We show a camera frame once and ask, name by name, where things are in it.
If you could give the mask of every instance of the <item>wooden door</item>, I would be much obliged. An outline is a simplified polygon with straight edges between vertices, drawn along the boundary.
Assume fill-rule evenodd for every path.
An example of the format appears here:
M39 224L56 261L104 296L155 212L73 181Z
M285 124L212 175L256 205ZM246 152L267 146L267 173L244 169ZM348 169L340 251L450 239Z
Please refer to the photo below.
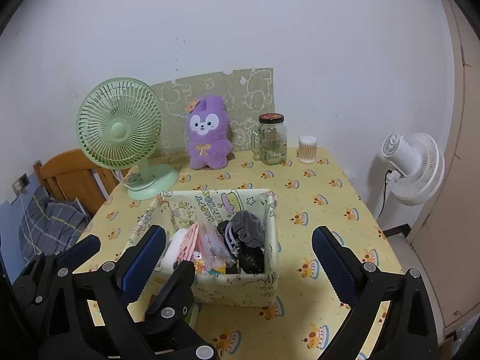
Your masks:
M453 331L480 311L480 41L454 7L463 48L464 105L452 166L412 242Z

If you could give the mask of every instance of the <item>jar lid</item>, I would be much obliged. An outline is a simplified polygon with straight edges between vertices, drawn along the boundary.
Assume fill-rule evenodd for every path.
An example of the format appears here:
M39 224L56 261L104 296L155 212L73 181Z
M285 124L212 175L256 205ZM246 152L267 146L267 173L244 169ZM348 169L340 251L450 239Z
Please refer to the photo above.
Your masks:
M258 117L258 121L263 124L283 123L285 117L282 114L263 114Z

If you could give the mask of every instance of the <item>yellow bow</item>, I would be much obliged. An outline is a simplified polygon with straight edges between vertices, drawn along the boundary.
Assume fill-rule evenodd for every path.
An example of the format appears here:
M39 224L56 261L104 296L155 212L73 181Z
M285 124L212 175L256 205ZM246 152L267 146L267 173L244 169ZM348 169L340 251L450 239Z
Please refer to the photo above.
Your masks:
M207 155L206 149L210 149L211 146L209 143L206 143L205 145L195 145L195 149L200 150L199 155Z

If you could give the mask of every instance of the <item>black power cord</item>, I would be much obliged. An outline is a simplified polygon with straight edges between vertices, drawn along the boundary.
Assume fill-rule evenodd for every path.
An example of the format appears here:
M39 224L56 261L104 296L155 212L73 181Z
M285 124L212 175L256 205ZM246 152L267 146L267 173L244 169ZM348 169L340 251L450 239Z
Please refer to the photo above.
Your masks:
M392 171L390 169L387 170L387 172L385 173L385 184L383 185L383 203L382 203L382 209L380 210L380 214L378 214L378 217L377 217L377 220L378 218L380 218L380 215L382 214L383 212L383 209L385 208L385 198L386 198L386 192L387 192L387 176L389 173L392 173Z

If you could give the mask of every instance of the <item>yellow tablecloth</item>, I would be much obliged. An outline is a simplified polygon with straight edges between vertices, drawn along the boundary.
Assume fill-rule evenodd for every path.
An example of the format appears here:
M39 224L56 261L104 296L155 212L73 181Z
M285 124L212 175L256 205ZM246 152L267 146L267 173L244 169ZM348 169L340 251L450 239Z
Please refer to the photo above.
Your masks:
M289 159L277 166L254 161L251 151L235 152L235 159L222 170L191 170L185 155L155 161L179 169L176 191L269 188L277 195L281 251L275 305L265 310L203 305L198 316L195 330L225 359L317 359L335 335L349 307L338 300L311 248L311 233L317 226L328 226L360 260L374 262L383 271L402 272L374 218L325 149L319 148L317 161L308 165L297 160L295 149L289 149ZM82 235L100 237L101 250L78 271L118 259L150 203L131 200L125 187L117 186ZM160 285L151 280L142 297L157 293ZM387 308L388 303L381 305L359 359L373 349ZM91 309L95 323L101 323L97 305L92 303ZM131 313L140 318L138 311Z

